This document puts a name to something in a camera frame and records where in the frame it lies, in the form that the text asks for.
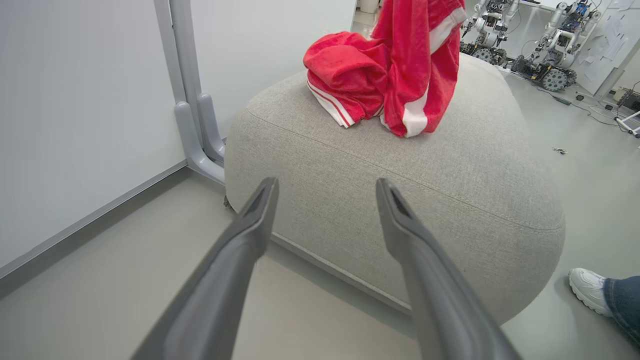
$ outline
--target gray metal frame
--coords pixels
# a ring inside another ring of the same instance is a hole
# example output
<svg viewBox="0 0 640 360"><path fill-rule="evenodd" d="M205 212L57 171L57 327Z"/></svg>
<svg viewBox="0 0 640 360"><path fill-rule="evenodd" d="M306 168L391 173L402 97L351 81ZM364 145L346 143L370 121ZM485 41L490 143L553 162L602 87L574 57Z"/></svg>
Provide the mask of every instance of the gray metal frame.
<svg viewBox="0 0 640 360"><path fill-rule="evenodd" d="M224 168L213 161L224 163L225 144L218 132L211 96L200 88L191 0L154 0L154 4L188 166L225 184Z"/></svg>

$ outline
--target red cloth with white stripes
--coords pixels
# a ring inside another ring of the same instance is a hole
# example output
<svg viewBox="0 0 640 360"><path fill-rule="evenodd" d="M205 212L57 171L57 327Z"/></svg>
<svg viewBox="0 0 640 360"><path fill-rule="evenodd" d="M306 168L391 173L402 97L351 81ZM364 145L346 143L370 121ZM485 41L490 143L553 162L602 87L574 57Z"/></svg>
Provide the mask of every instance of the red cloth with white stripes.
<svg viewBox="0 0 640 360"><path fill-rule="evenodd" d="M462 0L384 0L371 40L343 32L311 45L307 85L344 127L380 115L397 136L432 133L458 80L465 17Z"/></svg>

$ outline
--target fabric upholstery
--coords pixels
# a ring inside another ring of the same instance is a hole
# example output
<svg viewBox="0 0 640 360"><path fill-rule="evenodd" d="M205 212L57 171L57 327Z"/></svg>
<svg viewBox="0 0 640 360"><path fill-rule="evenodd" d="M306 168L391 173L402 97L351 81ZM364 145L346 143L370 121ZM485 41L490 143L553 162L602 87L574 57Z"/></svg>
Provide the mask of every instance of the fabric upholstery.
<svg viewBox="0 0 640 360"><path fill-rule="evenodd" d="M564 214L499 71L461 54L438 130L409 139L377 118L336 126L306 79L303 72L263 91L232 124L225 159L231 205L241 208L261 179L277 176L279 242L408 308L376 207L375 181L387 177L498 323L524 309L557 265Z"/></svg>

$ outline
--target gray robot arm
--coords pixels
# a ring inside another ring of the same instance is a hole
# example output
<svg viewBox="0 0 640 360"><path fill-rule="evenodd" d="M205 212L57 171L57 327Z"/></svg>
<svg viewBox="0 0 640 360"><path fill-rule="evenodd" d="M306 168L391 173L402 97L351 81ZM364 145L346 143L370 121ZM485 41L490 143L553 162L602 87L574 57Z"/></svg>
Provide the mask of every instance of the gray robot arm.
<svg viewBox="0 0 640 360"><path fill-rule="evenodd" d="M478 21L478 18L480 18L480 13L483 11L486 2L487 0L480 0L480 2L478 2L474 6L473 16L471 16L471 19L469 19L467 23L462 27L462 37L465 37L465 35L476 25L476 22Z"/></svg>
<svg viewBox="0 0 640 360"><path fill-rule="evenodd" d="M502 17L502 24L501 24L502 29L500 29L500 35L505 35L507 29L509 28L509 23L511 22L513 17L516 15L516 12L518 11L519 4L520 4L520 0L513 0L506 14Z"/></svg>
<svg viewBox="0 0 640 360"><path fill-rule="evenodd" d="M559 3L556 7L554 14L551 15L551 21L549 21L545 26L545 33L542 34L542 37L540 37L540 40L538 41L538 46L536 46L536 49L531 54L531 58L533 60L540 57L540 52L548 50L549 47L553 45L551 44L551 40L553 40L556 30L558 30L558 27L560 26L560 18L567 7L567 3Z"/></svg>
<svg viewBox="0 0 640 360"><path fill-rule="evenodd" d="M577 41L576 45L573 47L573 51L577 53L580 50L580 46L584 44L589 37L589 33L591 30L598 24L600 21L602 14L599 11L594 11L589 14L589 18L584 22L584 25L581 27L580 31L576 34Z"/></svg>

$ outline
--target white sneaker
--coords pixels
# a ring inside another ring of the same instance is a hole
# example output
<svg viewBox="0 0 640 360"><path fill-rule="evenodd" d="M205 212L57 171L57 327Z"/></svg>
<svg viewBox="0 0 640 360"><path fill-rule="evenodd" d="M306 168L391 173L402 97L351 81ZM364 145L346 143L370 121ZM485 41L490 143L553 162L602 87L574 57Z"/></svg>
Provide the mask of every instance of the white sneaker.
<svg viewBox="0 0 640 360"><path fill-rule="evenodd" d="M606 277L587 269L575 268L569 270L569 285L575 296L591 310L610 318L613 314L604 299L605 280Z"/></svg>

